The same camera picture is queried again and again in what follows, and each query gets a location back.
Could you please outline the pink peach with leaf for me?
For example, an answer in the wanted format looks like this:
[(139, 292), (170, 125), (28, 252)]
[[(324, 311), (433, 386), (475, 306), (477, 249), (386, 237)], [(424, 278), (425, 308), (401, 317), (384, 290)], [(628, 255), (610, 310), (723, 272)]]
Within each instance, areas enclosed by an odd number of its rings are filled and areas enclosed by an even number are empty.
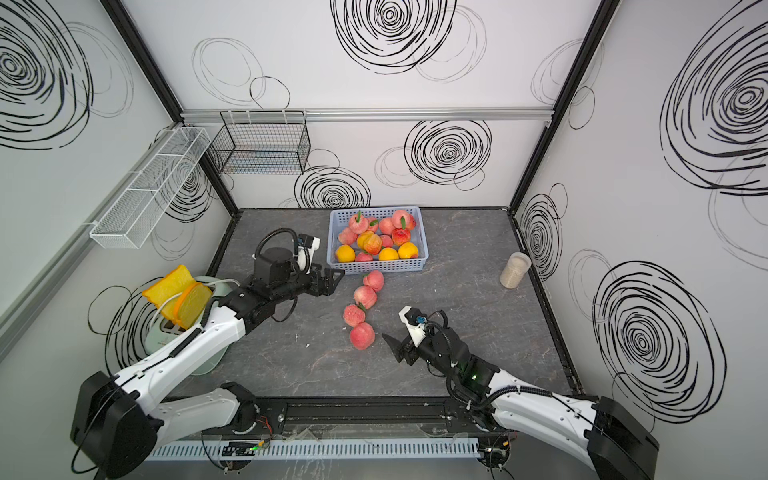
[(348, 228), (356, 235), (361, 235), (369, 228), (368, 218), (361, 212), (354, 213), (348, 220)]

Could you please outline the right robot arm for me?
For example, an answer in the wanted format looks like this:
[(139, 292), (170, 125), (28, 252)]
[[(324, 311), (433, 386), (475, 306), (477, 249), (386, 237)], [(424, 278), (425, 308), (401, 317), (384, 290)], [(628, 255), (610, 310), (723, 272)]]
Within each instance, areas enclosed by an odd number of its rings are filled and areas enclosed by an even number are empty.
[(442, 373), (449, 396), (486, 430), (513, 430), (555, 447), (601, 479), (653, 479), (659, 443), (609, 397), (578, 399), (519, 379), (470, 352), (450, 328), (408, 325), (398, 340), (382, 338), (399, 362), (423, 360)]

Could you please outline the light blue plastic basket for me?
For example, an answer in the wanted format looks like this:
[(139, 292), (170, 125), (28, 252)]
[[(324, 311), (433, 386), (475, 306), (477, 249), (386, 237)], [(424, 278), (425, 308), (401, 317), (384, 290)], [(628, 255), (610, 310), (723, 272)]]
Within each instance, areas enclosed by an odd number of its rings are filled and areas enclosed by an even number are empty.
[(418, 206), (404, 206), (402, 210), (405, 210), (411, 214), (416, 221), (415, 229), (412, 231), (411, 242), (418, 248), (419, 255), (413, 259), (397, 259), (397, 260), (385, 260), (379, 261), (378, 257), (375, 257), (372, 261), (367, 262), (346, 262), (341, 263), (337, 261), (336, 250), (342, 245), (338, 240), (338, 235), (344, 228), (348, 226), (348, 220), (354, 213), (360, 211), (366, 217), (376, 217), (381, 219), (384, 215), (391, 215), (398, 207), (375, 207), (375, 208), (362, 208), (358, 209), (337, 209), (332, 210), (330, 213), (328, 224), (328, 247), (326, 253), (326, 261), (332, 268), (339, 268), (345, 270), (348, 274), (361, 274), (372, 270), (380, 270), (384, 273), (388, 272), (412, 272), (421, 271), (427, 260), (429, 259), (429, 248), (427, 245), (426, 233), (424, 230), (424, 222), (422, 218), (421, 209)]

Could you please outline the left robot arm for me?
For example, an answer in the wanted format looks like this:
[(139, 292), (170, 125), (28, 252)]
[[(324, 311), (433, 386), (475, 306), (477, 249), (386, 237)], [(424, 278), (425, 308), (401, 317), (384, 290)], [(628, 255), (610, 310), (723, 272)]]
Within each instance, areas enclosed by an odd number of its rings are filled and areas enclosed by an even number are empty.
[(229, 382), (207, 394), (168, 401), (202, 364), (303, 295), (332, 295), (345, 273), (313, 262), (315, 247), (259, 249), (254, 271), (227, 295), (214, 296), (200, 321), (154, 354), (109, 376), (98, 371), (80, 386), (70, 439), (97, 479), (138, 467), (156, 448), (240, 418), (254, 423), (255, 397)]

